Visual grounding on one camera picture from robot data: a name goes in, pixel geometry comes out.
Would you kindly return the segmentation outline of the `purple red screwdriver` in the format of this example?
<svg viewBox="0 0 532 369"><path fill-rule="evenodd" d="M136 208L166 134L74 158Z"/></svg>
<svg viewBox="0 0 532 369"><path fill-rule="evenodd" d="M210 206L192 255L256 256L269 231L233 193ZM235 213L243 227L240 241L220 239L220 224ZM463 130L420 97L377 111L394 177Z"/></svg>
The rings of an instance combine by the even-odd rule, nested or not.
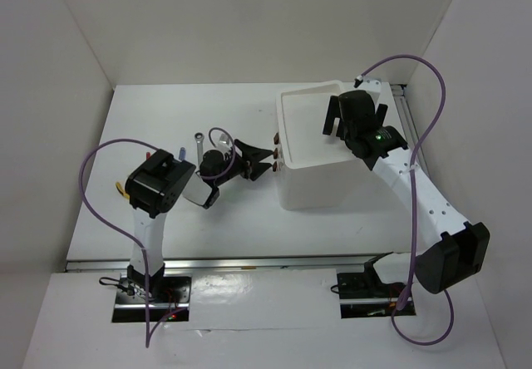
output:
<svg viewBox="0 0 532 369"><path fill-rule="evenodd" d="M180 151L179 151L178 159L179 159L179 161L183 161L183 160L185 160L185 158L186 158L186 148L185 147L181 147Z"/></svg>

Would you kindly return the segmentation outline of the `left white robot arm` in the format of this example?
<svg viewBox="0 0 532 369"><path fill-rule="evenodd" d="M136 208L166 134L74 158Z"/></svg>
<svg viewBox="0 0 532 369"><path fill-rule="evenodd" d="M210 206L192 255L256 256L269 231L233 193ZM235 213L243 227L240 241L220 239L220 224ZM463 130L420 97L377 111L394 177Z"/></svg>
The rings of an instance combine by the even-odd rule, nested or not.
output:
<svg viewBox="0 0 532 369"><path fill-rule="evenodd" d="M147 302L164 292L165 262L162 253L167 214L180 197L203 209L214 205L220 186L235 177L255 181L272 165L265 160L272 150L247 145L236 139L230 147L221 142L203 153L198 165L177 160L157 150L126 181L126 193L134 209L135 246L127 267L127 279L135 293Z"/></svg>

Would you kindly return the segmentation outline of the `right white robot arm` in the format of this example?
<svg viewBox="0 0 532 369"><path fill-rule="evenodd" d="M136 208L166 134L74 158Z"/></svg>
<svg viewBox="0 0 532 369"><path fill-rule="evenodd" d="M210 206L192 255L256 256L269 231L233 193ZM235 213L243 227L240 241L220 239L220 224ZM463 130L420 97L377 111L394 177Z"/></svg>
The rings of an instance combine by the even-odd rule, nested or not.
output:
<svg viewBox="0 0 532 369"><path fill-rule="evenodd" d="M422 287L438 294L481 270L490 241L483 223L460 214L418 166L401 133L384 125L387 106L366 91L331 96L323 126L378 176L411 211L426 251L415 257Z"/></svg>

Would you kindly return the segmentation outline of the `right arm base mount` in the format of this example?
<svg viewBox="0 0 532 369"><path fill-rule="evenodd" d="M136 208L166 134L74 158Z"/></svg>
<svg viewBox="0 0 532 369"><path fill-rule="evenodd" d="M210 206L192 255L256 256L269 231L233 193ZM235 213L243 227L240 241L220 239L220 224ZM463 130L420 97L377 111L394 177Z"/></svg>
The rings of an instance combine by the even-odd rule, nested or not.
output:
<svg viewBox="0 0 532 369"><path fill-rule="evenodd" d="M339 297L342 319L390 317L404 283L383 283L372 268L362 272L338 273L330 291Z"/></svg>

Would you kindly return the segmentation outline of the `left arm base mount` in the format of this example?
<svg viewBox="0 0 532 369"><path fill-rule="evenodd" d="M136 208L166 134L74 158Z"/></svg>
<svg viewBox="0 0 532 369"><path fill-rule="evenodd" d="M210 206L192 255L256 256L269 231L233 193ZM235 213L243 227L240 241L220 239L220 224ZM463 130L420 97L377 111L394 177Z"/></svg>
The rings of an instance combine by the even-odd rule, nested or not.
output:
<svg viewBox="0 0 532 369"><path fill-rule="evenodd" d="M145 294L139 286L130 283L124 276L101 277L98 283L116 290L111 317L113 323L145 321ZM190 276L164 277L154 294L149 297L150 322L156 323L163 317L166 322L188 322L191 286Z"/></svg>

